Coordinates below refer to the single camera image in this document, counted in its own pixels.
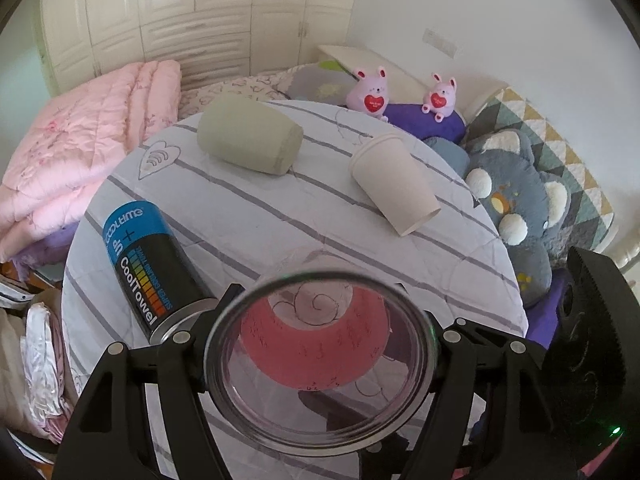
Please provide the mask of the clear jar with pink contents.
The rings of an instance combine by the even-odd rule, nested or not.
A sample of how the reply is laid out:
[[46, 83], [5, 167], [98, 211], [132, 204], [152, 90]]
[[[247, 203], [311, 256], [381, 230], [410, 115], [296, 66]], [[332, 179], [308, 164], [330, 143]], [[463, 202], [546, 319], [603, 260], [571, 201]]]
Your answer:
[[434, 323], [405, 289], [315, 250], [273, 266], [221, 310], [203, 372], [218, 412], [241, 434], [324, 457], [404, 426], [436, 363]]

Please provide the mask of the white paper cup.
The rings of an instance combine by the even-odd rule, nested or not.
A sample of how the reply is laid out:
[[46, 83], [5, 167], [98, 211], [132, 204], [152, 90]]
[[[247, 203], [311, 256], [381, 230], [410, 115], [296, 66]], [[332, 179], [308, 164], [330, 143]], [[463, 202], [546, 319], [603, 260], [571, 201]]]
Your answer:
[[352, 154], [349, 172], [399, 236], [438, 215], [439, 202], [399, 134], [386, 133]]

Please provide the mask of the sage green cup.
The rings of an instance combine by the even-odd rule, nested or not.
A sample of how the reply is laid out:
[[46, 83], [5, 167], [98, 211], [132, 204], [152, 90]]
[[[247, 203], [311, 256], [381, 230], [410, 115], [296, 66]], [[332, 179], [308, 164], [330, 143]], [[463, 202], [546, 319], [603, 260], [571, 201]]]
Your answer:
[[210, 156], [273, 176], [288, 172], [304, 138], [303, 127], [285, 114], [233, 93], [209, 103], [196, 133]]

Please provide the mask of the triangle pattern quilted pillow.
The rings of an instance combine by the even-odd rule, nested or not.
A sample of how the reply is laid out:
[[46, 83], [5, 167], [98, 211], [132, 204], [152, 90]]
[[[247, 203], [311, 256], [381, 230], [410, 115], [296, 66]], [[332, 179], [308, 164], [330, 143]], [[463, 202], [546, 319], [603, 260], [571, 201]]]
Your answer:
[[503, 129], [526, 134], [538, 169], [560, 177], [570, 193], [570, 206], [554, 253], [562, 258], [570, 246], [603, 252], [615, 236], [615, 214], [597, 180], [548, 119], [510, 87], [498, 90], [466, 128], [465, 144]]

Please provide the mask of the black blue CoolTowel can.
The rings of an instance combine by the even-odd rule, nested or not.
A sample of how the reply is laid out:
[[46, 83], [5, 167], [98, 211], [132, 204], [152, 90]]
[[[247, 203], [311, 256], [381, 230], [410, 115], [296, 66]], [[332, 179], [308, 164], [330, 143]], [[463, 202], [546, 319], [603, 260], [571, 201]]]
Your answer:
[[184, 253], [160, 210], [146, 200], [115, 209], [102, 238], [129, 307], [150, 344], [161, 344], [218, 299]]

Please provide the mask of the grey-blue bear plush pillow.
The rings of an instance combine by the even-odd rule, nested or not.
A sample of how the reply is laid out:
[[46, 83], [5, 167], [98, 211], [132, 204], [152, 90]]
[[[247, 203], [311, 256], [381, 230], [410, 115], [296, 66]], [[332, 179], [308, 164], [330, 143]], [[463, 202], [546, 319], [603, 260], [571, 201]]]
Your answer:
[[506, 245], [526, 308], [552, 284], [551, 245], [570, 208], [560, 177], [538, 169], [525, 133], [503, 129], [462, 148], [449, 140], [426, 144], [462, 177], [473, 204], [483, 206]]

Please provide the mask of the folded pink quilt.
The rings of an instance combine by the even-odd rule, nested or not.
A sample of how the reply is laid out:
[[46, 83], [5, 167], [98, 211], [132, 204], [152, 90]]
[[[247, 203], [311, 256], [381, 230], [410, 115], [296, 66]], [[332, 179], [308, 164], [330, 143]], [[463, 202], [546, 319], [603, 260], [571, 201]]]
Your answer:
[[1, 259], [78, 222], [108, 175], [178, 119], [178, 62], [130, 63], [47, 102], [1, 180]]

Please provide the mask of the right pink bunny plush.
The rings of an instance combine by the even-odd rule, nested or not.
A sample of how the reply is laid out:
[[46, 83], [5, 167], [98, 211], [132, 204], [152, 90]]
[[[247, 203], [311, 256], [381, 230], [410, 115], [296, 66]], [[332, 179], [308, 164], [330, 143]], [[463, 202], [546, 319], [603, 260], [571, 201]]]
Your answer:
[[439, 74], [433, 74], [433, 79], [433, 88], [423, 98], [422, 113], [432, 114], [434, 121], [440, 124], [454, 112], [458, 84], [454, 78], [444, 79]]

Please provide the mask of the pink bunny plush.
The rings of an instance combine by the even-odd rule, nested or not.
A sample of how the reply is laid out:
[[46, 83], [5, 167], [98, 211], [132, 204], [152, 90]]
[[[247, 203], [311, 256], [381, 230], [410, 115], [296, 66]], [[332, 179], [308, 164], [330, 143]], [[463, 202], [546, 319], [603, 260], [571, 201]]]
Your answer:
[[433, 79], [433, 88], [423, 98], [422, 113], [432, 114], [434, 121], [440, 124], [454, 112], [458, 84], [454, 78], [444, 79], [439, 74], [433, 74]]
[[374, 73], [356, 70], [358, 82], [346, 96], [346, 107], [388, 122], [385, 115], [388, 98], [387, 70], [378, 66]]

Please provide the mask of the purple pillow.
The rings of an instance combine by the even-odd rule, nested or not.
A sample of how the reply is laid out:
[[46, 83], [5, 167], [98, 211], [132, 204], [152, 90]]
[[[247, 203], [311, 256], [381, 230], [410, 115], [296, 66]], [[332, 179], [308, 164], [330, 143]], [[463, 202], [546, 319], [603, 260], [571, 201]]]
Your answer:
[[390, 124], [421, 141], [437, 136], [458, 144], [465, 135], [465, 122], [457, 112], [436, 122], [435, 115], [424, 114], [419, 104], [390, 104], [385, 116]]

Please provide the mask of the left pink bunny plush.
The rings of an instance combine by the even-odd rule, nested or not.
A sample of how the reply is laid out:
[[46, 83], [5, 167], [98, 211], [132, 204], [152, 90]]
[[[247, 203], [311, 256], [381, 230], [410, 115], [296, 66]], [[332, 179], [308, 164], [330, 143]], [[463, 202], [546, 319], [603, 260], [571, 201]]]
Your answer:
[[388, 122], [385, 115], [388, 98], [387, 70], [378, 66], [374, 73], [356, 70], [358, 82], [346, 96], [346, 107]]

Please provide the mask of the grey flower cushion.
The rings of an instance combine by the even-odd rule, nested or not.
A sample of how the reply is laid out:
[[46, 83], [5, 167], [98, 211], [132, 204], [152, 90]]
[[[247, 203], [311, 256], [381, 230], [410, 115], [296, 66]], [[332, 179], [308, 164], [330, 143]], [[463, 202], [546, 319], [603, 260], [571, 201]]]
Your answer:
[[296, 70], [278, 90], [290, 100], [345, 106], [346, 96], [356, 83], [357, 78], [339, 62], [325, 60]]

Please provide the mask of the heart pattern bed sheet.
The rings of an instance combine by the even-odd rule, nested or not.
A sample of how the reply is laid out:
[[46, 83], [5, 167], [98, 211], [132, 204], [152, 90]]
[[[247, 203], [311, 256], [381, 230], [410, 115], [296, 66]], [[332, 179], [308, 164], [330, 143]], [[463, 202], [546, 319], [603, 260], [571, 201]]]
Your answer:
[[279, 84], [290, 82], [297, 72], [306, 67], [307, 64], [297, 65], [283, 72], [236, 77], [197, 89], [183, 90], [178, 107], [178, 119], [183, 120], [201, 113], [217, 96], [225, 93], [237, 94], [253, 101], [286, 100], [286, 96], [278, 90]]

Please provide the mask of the cream built-in wardrobe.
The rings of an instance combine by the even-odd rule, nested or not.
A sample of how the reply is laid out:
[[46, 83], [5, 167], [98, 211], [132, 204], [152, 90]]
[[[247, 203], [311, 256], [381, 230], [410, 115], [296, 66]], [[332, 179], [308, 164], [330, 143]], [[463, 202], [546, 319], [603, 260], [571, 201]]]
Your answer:
[[40, 0], [58, 92], [132, 62], [175, 60], [185, 89], [314, 62], [355, 0]]

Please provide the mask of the wall switch panel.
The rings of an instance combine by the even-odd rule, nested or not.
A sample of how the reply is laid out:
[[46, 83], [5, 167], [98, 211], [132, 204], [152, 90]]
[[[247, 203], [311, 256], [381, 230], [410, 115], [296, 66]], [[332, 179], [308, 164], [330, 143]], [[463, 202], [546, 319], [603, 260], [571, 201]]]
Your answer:
[[422, 41], [450, 58], [455, 58], [458, 53], [458, 46], [452, 40], [435, 32], [433, 29], [427, 28], [424, 30]]

